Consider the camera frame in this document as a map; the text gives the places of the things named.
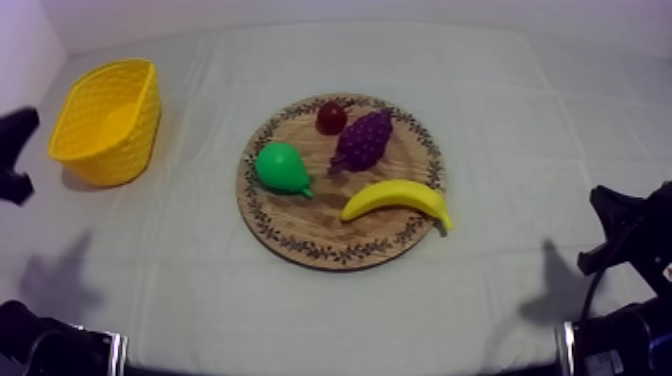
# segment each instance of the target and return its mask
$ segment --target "green pear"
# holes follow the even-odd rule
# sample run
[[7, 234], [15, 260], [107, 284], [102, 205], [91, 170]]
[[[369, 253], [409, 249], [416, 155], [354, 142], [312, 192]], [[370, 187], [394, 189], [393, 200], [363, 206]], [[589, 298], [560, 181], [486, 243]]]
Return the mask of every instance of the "green pear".
[[264, 146], [257, 156], [255, 169], [259, 180], [268, 188], [313, 197], [301, 155], [288, 143], [272, 142]]

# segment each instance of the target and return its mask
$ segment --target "toy fruit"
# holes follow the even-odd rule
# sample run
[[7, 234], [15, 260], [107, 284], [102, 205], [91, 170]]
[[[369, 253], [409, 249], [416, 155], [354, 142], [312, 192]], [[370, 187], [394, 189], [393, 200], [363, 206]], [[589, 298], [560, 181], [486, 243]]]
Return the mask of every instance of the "toy fruit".
[[255, 169], [259, 180], [267, 188], [313, 197], [310, 191], [310, 177], [301, 155], [290, 144], [272, 142], [266, 145], [257, 156]]
[[336, 102], [327, 102], [320, 107], [317, 112], [317, 121], [315, 126], [317, 130], [326, 135], [335, 135], [341, 133], [348, 122], [348, 115]]
[[440, 194], [422, 183], [401, 179], [385, 180], [357, 192], [345, 204], [341, 220], [347, 222], [383, 206], [399, 205], [410, 206], [440, 219], [446, 230], [453, 227], [446, 203]]
[[347, 127], [338, 139], [336, 155], [331, 158], [329, 174], [341, 170], [363, 171], [378, 162], [392, 133], [389, 111], [371, 112]]

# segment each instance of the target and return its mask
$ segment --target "cable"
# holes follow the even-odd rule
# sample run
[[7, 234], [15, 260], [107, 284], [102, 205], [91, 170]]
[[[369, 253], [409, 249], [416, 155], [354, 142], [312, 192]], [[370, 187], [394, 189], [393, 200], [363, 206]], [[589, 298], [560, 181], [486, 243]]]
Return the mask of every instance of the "cable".
[[[632, 232], [638, 227], [639, 222], [635, 222], [634, 225], [626, 227], [626, 229], [616, 238], [614, 243], [611, 245], [611, 249], [607, 254], [607, 257], [604, 259], [604, 262], [600, 265], [599, 269], [595, 272], [595, 276], [592, 281], [590, 281], [590, 286], [588, 286], [588, 291], [586, 292], [586, 297], [583, 300], [583, 308], [581, 309], [581, 318], [579, 319], [579, 337], [585, 338], [586, 334], [586, 324], [588, 322], [588, 316], [590, 315], [590, 307], [593, 304], [593, 298], [595, 297], [595, 291], [597, 291], [597, 286], [600, 284], [604, 273], [611, 265], [611, 262], [614, 260], [618, 251], [621, 249], [625, 240], [632, 234]], [[584, 340], [577, 341], [577, 347], [580, 347], [580, 344], [585, 343]], [[579, 369], [577, 364], [579, 357], [575, 357], [574, 369]]]

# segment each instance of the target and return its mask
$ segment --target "banana stem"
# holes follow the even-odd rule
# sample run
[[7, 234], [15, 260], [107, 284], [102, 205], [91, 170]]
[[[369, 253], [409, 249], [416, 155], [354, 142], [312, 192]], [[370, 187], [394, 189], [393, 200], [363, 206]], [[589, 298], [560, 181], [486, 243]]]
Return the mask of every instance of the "banana stem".
[[443, 228], [445, 228], [446, 231], [451, 230], [453, 228], [453, 220], [450, 219], [450, 215], [448, 215], [448, 212], [442, 213], [439, 219], [441, 220]]

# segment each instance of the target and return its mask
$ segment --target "white wall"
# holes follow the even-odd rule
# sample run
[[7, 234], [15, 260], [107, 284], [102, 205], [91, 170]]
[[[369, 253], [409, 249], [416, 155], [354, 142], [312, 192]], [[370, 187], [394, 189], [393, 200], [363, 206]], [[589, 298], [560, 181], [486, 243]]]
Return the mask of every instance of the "white wall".
[[38, 0], [0, 0], [0, 114], [39, 104], [66, 60]]
[[672, 48], [672, 0], [42, 1], [74, 53], [209, 28], [352, 20], [504, 28], [656, 55]]

